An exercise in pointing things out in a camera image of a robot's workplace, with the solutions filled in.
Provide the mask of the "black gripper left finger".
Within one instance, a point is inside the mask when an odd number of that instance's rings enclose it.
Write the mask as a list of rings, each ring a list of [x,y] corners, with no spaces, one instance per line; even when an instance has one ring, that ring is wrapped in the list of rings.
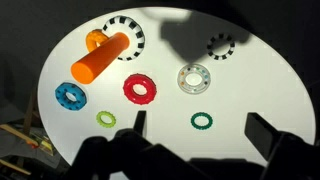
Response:
[[[146,111],[141,110],[136,115],[133,130],[140,135],[142,135],[143,131],[144,131],[144,126],[145,126],[145,122],[146,122],[146,114],[147,114]]]

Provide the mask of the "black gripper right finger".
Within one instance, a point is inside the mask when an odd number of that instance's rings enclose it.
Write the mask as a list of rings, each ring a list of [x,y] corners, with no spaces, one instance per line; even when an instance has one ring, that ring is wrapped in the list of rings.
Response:
[[[280,138],[280,132],[256,112],[247,114],[244,133],[265,160]]]

